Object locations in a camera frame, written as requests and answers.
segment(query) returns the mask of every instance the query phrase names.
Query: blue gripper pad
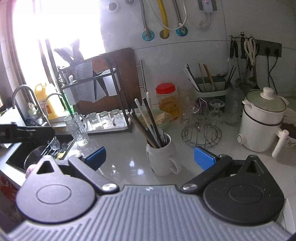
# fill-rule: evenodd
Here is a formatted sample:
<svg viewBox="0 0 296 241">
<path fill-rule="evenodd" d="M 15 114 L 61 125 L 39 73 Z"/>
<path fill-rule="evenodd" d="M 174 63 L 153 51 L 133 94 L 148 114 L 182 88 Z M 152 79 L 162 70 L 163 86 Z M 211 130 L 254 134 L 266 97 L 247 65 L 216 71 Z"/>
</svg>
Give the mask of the blue gripper pad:
<svg viewBox="0 0 296 241">
<path fill-rule="evenodd" d="M 194 148 L 194 161 L 205 171 L 216 163 L 216 158 L 202 147 Z"/>
<path fill-rule="evenodd" d="M 101 165 L 103 165 L 103 163 L 106 160 L 106 156 L 106 149 L 105 147 L 102 147 L 94 153 L 92 153 L 91 155 L 89 155 L 88 157 L 86 157 L 85 164 L 96 171 Z"/>
</svg>

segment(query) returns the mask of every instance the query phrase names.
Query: gray ribbed robot base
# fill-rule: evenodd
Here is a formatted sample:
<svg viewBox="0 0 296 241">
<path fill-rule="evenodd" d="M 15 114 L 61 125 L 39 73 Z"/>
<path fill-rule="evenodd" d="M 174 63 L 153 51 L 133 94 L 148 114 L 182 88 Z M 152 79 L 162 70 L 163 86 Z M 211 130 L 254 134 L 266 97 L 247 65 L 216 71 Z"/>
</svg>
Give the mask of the gray ribbed robot base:
<svg viewBox="0 0 296 241">
<path fill-rule="evenodd" d="M 125 186 L 119 193 L 102 196 L 78 220 L 60 225 L 25 221 L 9 237 L 15 241 L 284 241 L 291 234 L 275 222 L 245 227 L 221 221 L 200 197 L 168 185 Z"/>
</svg>

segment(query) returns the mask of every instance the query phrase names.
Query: white tiled wall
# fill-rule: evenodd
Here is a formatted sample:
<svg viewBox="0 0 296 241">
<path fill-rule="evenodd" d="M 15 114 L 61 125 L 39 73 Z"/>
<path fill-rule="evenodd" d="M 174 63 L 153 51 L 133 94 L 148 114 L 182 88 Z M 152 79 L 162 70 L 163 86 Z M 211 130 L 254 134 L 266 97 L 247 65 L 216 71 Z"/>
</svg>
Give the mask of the white tiled wall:
<svg viewBox="0 0 296 241">
<path fill-rule="evenodd" d="M 10 104 L 11 96 L 19 86 L 15 71 L 12 66 L 6 31 L 6 1 L 0 1 L 0 94 L 6 104 Z M 16 101 L 25 118 L 28 117 L 25 99 L 21 91 L 16 96 Z"/>
<path fill-rule="evenodd" d="M 163 29 L 157 22 L 148 4 L 144 0 L 149 28 L 155 38 L 146 42 L 142 39 L 143 25 L 140 4 L 135 1 L 127 5 L 118 1 L 120 9 L 117 13 L 107 12 L 109 0 L 102 0 L 100 5 L 101 32 L 106 52 L 131 47 L 136 58 L 143 59 L 148 91 L 155 93 L 159 83 L 173 82 L 176 85 L 186 82 L 183 73 L 184 64 L 189 64 L 196 77 L 200 77 L 198 62 L 206 63 L 211 74 L 226 71 L 228 35 L 239 35 L 244 31 L 257 39 L 279 42 L 282 44 L 282 58 L 278 60 L 272 75 L 278 92 L 290 96 L 296 91 L 296 21 L 293 7 L 294 0 L 216 0 L 217 11 L 211 14 L 211 25 L 206 31 L 194 28 L 205 17 L 196 0 L 187 1 L 189 20 L 186 23 L 188 35 L 180 37 L 170 31 L 168 39 L 161 39 L 159 32 Z M 156 1 L 150 0 L 159 13 Z M 182 19 L 184 11 L 182 0 L 177 0 Z M 173 4 L 164 0 L 170 27 L 177 26 Z M 240 60 L 241 69 L 244 62 Z M 267 86 L 267 59 L 259 56 L 257 64 L 258 84 Z"/>
</svg>

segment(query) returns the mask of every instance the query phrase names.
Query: red lid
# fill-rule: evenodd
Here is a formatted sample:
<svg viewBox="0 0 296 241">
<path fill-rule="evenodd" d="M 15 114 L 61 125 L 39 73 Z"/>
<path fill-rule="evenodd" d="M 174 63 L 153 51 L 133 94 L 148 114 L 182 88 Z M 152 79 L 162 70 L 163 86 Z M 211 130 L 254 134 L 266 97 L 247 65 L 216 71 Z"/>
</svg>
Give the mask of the red lid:
<svg viewBox="0 0 296 241">
<path fill-rule="evenodd" d="M 173 93 L 176 90 L 176 87 L 172 83 L 164 83 L 158 85 L 156 88 L 156 93 L 159 95 L 165 95 L 165 94 L 170 94 Z"/>
</svg>

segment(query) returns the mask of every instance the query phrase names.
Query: yellow gas hose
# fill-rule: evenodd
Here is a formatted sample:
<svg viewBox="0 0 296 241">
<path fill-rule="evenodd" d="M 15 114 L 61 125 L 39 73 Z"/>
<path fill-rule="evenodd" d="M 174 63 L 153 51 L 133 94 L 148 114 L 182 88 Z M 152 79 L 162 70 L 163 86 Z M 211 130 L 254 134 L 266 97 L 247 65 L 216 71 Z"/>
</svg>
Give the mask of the yellow gas hose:
<svg viewBox="0 0 296 241">
<path fill-rule="evenodd" d="M 163 5 L 163 0 L 157 0 L 158 7 L 161 13 L 161 18 L 163 20 L 163 24 L 168 27 L 168 17 L 166 15 L 165 6 Z M 167 28 L 163 28 L 163 38 L 167 39 L 170 32 Z"/>
</svg>

